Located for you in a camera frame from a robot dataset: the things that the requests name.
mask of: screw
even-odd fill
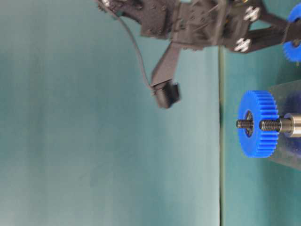
[[[281,130],[281,122],[280,120],[262,120],[259,123],[259,128],[262,131],[280,131]]]
[[[238,129],[249,129],[253,127],[253,121],[252,120],[237,120],[236,121],[236,127]]]
[[[246,52],[251,44],[251,39],[244,39],[241,38],[236,42],[237,46],[235,47],[234,51],[238,52]]]
[[[246,10],[246,15],[244,17],[244,20],[250,20],[251,22],[254,22],[255,20],[258,19],[259,17],[259,12],[260,12],[260,8],[259,7],[253,7],[250,6],[247,10]]]
[[[109,7],[109,6],[110,6],[110,1],[109,1],[109,0],[103,0],[102,2],[103,2],[103,4],[104,4],[106,7]]]

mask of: wire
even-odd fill
[[[136,55],[137,55],[137,58],[139,60],[139,66],[140,66],[140,70],[141,70],[141,74],[143,76],[143,81],[146,85],[147,88],[149,88],[151,91],[154,90],[154,88],[150,85],[150,82],[148,81],[147,79],[147,76],[146,76],[146,72],[145,72],[145,67],[144,67],[144,62],[143,62],[143,58],[142,58],[142,55],[141,55],[141,51],[137,45],[137,42],[136,42],[136,39],[133,35],[133,33],[131,32],[130,28],[127,26],[127,24],[119,17],[117,16],[112,10],[110,10],[105,4],[103,4],[101,1],[102,0],[96,0],[98,2],[98,4],[100,4],[104,10],[110,14],[113,18],[117,19],[121,25],[124,27],[124,29],[126,30],[126,32],[128,33],[128,36],[130,37],[130,40],[135,48],[135,52],[136,52]]]

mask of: threaded rod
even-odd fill
[[[253,121],[252,120],[237,120],[236,127],[238,129],[250,129],[253,127]]]
[[[262,120],[259,123],[259,128],[262,131],[280,131],[281,130],[281,122],[279,120]]]

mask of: robotic arm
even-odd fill
[[[100,9],[129,17],[141,25],[141,35],[170,39],[170,45],[152,72],[151,87],[159,107],[170,108],[179,101],[173,84],[182,48],[202,50],[224,46],[249,53],[292,42],[301,44],[301,20],[286,21],[270,14],[263,0],[97,0]],[[269,28],[250,30],[257,20]]]

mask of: teal backdrop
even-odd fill
[[[0,28],[0,225],[219,225],[217,48],[182,52],[166,111],[93,0],[2,0]],[[150,75],[168,43],[138,44]]]

